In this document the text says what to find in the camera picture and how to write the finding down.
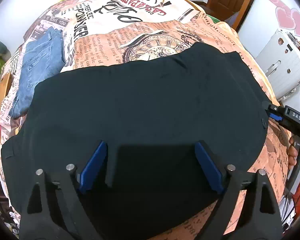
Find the right hand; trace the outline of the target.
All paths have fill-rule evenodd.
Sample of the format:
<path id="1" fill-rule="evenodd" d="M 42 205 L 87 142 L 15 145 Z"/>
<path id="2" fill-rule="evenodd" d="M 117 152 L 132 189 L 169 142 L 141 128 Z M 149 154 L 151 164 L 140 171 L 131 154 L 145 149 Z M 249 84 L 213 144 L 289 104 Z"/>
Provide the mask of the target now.
<path id="1" fill-rule="evenodd" d="M 296 158 L 298 156 L 298 151 L 294 147 L 294 136 L 292 136 L 289 140 L 290 146 L 288 148 L 288 169 L 291 170 L 296 164 Z"/>

